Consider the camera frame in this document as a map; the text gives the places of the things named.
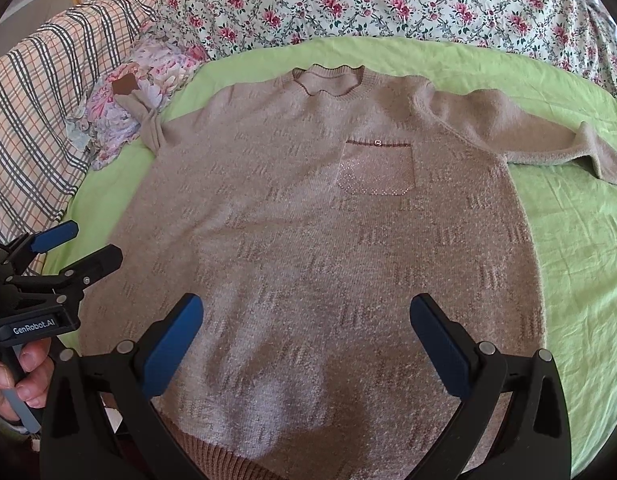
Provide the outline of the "pastel floral pillow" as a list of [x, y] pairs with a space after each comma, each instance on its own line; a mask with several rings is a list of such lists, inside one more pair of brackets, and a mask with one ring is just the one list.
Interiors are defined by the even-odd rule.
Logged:
[[66, 118], [66, 136], [92, 170], [108, 166], [206, 61], [202, 47], [182, 49], [153, 34], [140, 37], [130, 55], [100, 76]]

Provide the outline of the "beige knit sweater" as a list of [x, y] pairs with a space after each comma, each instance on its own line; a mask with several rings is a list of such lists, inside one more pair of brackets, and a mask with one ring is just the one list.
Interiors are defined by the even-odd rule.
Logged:
[[203, 325], [156, 409], [214, 479], [404, 478], [456, 408], [413, 297], [529, 356], [543, 294], [509, 165], [584, 158], [617, 185], [617, 152], [589, 125], [365, 67], [235, 84], [140, 135], [154, 161], [80, 345], [108, 352], [198, 295]]

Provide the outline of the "plaid blanket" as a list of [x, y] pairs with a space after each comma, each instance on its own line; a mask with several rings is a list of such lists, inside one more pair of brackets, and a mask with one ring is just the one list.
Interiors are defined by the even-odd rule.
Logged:
[[89, 169], [66, 118], [119, 66], [156, 0], [86, 0], [0, 57], [0, 243], [63, 217]]

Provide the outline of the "floral quilt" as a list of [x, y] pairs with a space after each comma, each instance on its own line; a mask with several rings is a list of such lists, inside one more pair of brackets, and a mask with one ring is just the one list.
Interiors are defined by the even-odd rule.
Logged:
[[617, 98], [617, 29], [597, 0], [156, 0], [156, 32], [210, 60], [322, 37], [458, 42], [535, 58]]

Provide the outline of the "green bed sheet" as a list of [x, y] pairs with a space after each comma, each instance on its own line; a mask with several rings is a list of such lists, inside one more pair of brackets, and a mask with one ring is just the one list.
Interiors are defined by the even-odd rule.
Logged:
[[[531, 115], [570, 129], [591, 126], [617, 152], [617, 102], [601, 88], [522, 56], [405, 39], [322, 39], [231, 55], [205, 65], [160, 119], [171, 122], [200, 110], [235, 84], [256, 84], [314, 65], [419, 76], [460, 96], [497, 90]], [[85, 179], [66, 213], [80, 234], [49, 255], [46, 272], [112, 243], [153, 161], [150, 148], [137, 141]], [[509, 173], [539, 265], [545, 314], [541, 347], [551, 349], [560, 368], [570, 408], [572, 467], [580, 470], [617, 421], [617, 185], [598, 179], [584, 158], [561, 165], [510, 164]]]

